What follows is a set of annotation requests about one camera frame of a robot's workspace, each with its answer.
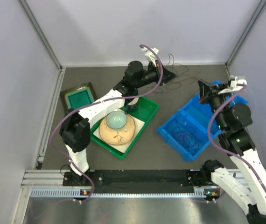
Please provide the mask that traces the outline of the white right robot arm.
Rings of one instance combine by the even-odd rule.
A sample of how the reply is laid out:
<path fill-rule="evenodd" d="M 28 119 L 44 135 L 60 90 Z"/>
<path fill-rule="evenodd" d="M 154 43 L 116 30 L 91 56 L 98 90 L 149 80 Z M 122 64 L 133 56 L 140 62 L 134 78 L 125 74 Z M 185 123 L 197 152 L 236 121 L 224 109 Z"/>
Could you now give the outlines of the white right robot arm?
<path fill-rule="evenodd" d="M 201 168 L 202 181 L 216 184 L 242 209 L 250 224 L 266 224 L 266 170 L 246 127 L 252 124 L 247 104 L 235 99 L 247 88 L 245 78 L 230 77 L 226 84 L 198 81 L 199 102 L 209 104 L 212 117 L 207 135 L 212 145 L 226 153 L 237 166 L 247 187 L 233 177 L 217 160 Z"/>

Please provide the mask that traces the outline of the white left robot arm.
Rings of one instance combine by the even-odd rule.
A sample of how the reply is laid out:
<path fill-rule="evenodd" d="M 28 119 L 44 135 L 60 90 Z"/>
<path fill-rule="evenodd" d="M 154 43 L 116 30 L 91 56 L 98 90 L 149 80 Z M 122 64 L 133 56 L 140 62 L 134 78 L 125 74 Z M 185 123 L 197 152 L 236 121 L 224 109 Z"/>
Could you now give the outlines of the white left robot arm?
<path fill-rule="evenodd" d="M 158 86 L 175 78 L 175 73 L 165 69 L 156 47 L 141 44 L 140 48 L 148 60 L 147 69 L 144 69 L 140 61 L 131 61 L 123 78 L 103 97 L 89 105 L 69 110 L 59 124 L 59 134 L 68 151 L 73 179 L 79 185 L 85 185 L 90 178 L 87 172 L 87 147 L 91 141 L 91 128 L 111 112 L 129 104 L 136 104 L 142 97 L 138 93 L 139 88 L 155 83 L 149 90 L 151 93 Z"/>

